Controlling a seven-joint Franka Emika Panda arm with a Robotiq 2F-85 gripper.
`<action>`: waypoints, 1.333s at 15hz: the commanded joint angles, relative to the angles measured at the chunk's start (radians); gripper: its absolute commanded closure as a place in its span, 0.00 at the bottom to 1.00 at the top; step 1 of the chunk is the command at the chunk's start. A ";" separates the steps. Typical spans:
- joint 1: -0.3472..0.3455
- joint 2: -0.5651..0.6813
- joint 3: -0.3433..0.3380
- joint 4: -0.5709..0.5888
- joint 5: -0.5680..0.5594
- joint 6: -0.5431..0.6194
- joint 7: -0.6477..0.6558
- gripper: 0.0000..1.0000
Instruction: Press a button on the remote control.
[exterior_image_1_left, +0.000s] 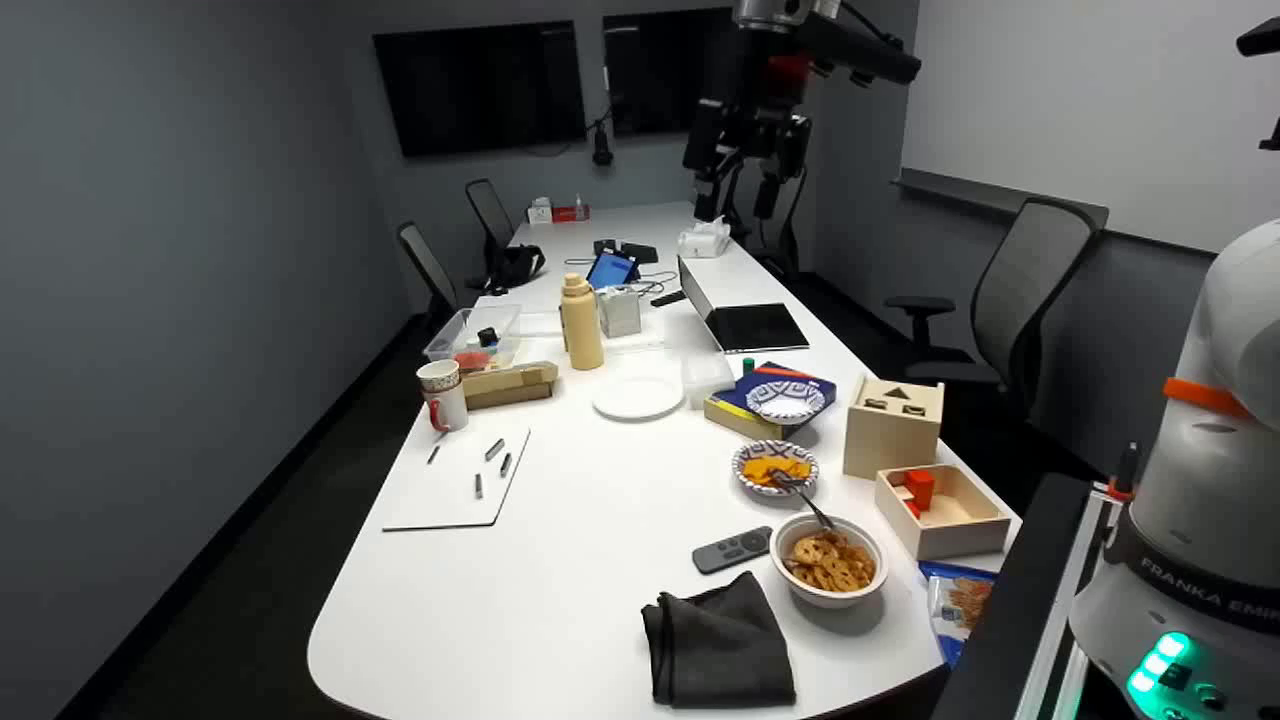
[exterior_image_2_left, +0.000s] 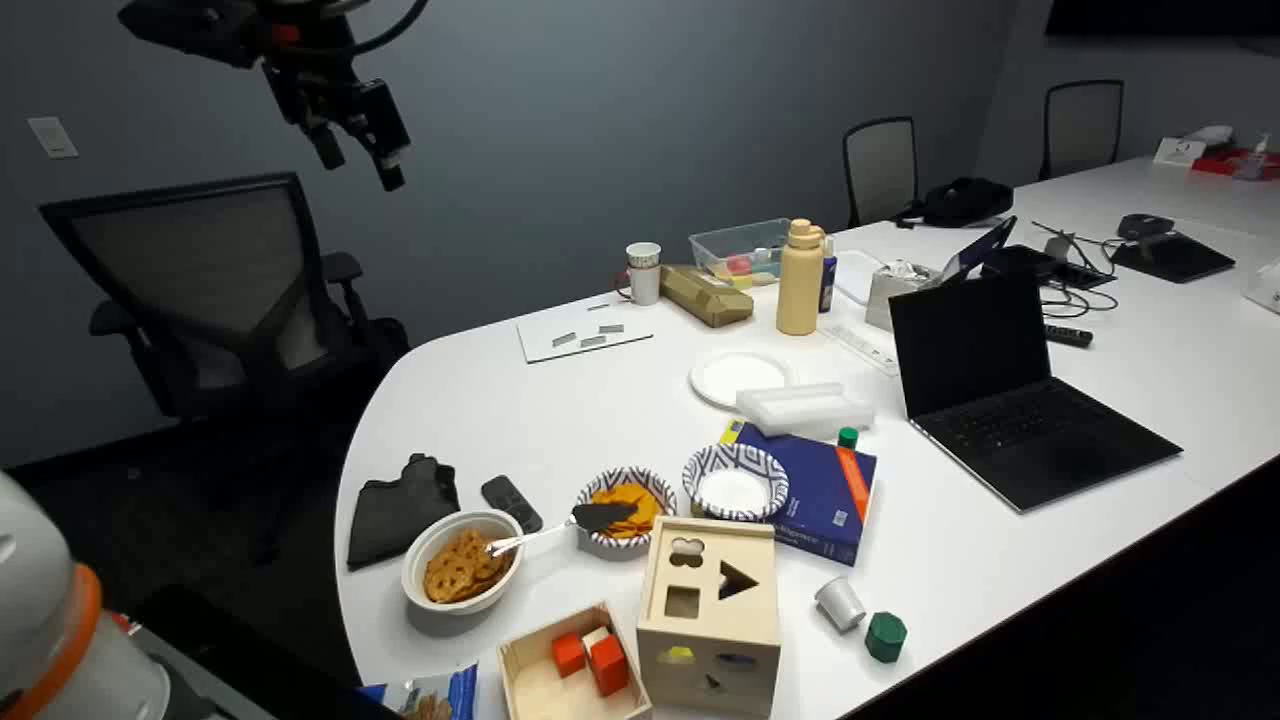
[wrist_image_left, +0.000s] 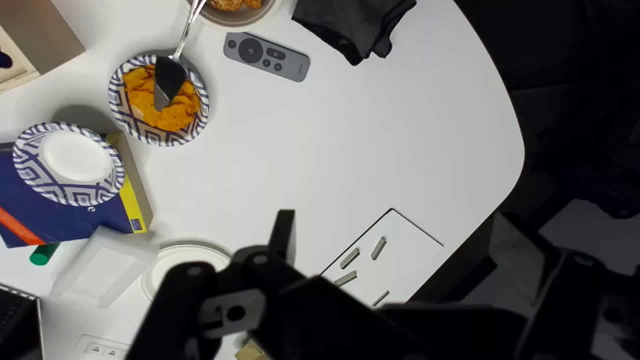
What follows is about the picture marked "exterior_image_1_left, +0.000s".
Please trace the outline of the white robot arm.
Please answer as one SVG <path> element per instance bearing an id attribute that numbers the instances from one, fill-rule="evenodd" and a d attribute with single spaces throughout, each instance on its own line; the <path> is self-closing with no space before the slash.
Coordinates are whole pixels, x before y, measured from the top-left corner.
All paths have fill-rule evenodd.
<path id="1" fill-rule="evenodd" d="M 1093 501 L 1055 613 L 1140 720 L 1280 711 L 1280 225 L 1204 273 L 1138 495 Z"/>

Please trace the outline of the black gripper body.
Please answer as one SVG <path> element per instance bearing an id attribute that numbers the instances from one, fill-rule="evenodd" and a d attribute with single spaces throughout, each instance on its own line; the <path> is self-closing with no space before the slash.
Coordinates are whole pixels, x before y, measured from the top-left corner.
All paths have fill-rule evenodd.
<path id="1" fill-rule="evenodd" d="M 809 138 L 809 116 L 703 96 L 693 111 L 686 163 L 711 179 L 732 157 L 759 157 L 768 176 L 795 176 Z"/>

